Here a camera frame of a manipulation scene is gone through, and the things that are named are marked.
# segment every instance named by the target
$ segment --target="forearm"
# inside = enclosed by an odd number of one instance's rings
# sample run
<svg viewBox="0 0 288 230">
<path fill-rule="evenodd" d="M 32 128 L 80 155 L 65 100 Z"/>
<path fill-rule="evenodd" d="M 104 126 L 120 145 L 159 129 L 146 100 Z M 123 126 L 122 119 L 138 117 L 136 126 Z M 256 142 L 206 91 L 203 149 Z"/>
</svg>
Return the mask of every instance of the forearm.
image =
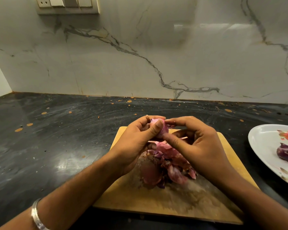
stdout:
<svg viewBox="0 0 288 230">
<path fill-rule="evenodd" d="M 255 188 L 237 173 L 215 184 L 264 229 L 288 230 L 288 209 Z"/>
<path fill-rule="evenodd" d="M 68 229 L 119 176 L 115 160 L 110 155 L 103 156 L 38 203 L 40 220 L 51 230 Z M 0 229 L 14 229 L 16 226 L 18 229 L 37 229 L 31 208 Z"/>
</svg>

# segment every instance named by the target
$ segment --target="hand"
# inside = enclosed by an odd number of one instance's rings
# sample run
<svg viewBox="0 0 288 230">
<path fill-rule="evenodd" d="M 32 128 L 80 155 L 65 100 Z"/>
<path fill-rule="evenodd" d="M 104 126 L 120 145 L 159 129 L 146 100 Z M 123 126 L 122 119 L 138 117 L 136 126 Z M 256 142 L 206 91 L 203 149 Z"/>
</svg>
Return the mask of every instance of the hand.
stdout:
<svg viewBox="0 0 288 230">
<path fill-rule="evenodd" d="M 110 150 L 109 154 L 115 157 L 121 168 L 121 175 L 129 173 L 138 161 L 142 152 L 149 149 L 156 150 L 155 143 L 148 143 L 159 134 L 163 128 L 163 122 L 158 120 L 149 127 L 150 119 L 166 119 L 163 116 L 143 116 L 130 123 L 118 142 Z"/>
<path fill-rule="evenodd" d="M 165 123 L 187 127 L 173 134 L 164 134 L 163 139 L 176 148 L 192 167 L 210 182 L 220 182 L 236 172 L 226 157 L 215 129 L 193 116 L 168 119 Z"/>
</svg>

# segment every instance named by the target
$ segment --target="left hand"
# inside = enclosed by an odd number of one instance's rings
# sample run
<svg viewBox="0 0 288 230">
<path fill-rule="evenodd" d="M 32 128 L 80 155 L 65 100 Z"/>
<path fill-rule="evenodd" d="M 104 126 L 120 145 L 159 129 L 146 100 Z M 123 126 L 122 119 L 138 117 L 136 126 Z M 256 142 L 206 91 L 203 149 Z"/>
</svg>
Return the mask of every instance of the left hand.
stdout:
<svg viewBox="0 0 288 230">
<path fill-rule="evenodd" d="M 120 166 L 121 175 L 129 173 L 137 163 L 142 152 L 156 149 L 155 143 L 148 143 L 159 134 L 163 128 L 163 122 L 159 120 L 149 127 L 150 119 L 166 119 L 163 116 L 143 116 L 130 123 L 118 142 L 109 151 Z"/>
</svg>

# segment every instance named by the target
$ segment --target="marble backsplash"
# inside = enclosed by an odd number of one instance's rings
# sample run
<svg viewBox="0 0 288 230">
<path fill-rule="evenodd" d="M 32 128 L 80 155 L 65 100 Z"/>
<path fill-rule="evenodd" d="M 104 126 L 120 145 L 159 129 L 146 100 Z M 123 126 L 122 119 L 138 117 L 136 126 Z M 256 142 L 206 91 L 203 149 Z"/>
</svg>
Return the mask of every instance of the marble backsplash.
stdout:
<svg viewBox="0 0 288 230">
<path fill-rule="evenodd" d="M 288 0 L 99 0 L 100 15 L 0 0 L 13 91 L 288 104 Z"/>
</svg>

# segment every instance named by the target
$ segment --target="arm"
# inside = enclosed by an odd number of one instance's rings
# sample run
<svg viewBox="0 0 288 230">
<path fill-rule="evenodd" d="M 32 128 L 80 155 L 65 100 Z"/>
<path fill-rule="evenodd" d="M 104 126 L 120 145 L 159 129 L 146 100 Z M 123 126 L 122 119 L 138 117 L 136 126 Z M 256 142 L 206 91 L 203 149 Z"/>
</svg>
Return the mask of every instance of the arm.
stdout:
<svg viewBox="0 0 288 230">
<path fill-rule="evenodd" d="M 243 179 L 230 165 L 216 131 L 195 117 L 180 117 L 165 123 L 187 129 L 165 134 L 176 148 L 213 185 L 264 229 L 288 230 L 288 209 Z"/>
<path fill-rule="evenodd" d="M 68 229 L 116 179 L 134 168 L 142 152 L 156 149 L 156 144 L 148 141 L 160 132 L 163 123 L 159 120 L 148 128 L 150 118 L 165 119 L 144 116 L 134 121 L 106 155 L 38 203 L 38 216 L 48 229 Z M 31 208 L 0 227 L 0 230 L 7 229 L 38 229 L 31 217 Z"/>
</svg>

